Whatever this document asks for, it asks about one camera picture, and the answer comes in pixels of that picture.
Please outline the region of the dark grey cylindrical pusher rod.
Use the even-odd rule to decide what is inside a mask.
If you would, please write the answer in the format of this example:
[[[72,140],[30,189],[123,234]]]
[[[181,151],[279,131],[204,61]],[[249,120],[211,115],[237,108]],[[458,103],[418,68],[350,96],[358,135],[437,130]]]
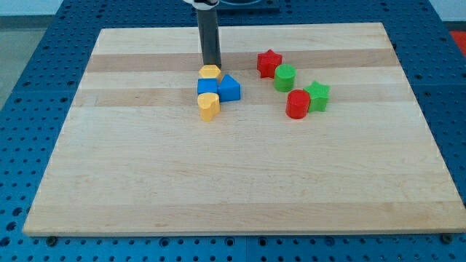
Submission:
[[[221,68],[221,47],[216,8],[197,10],[197,25],[203,64],[216,65]]]

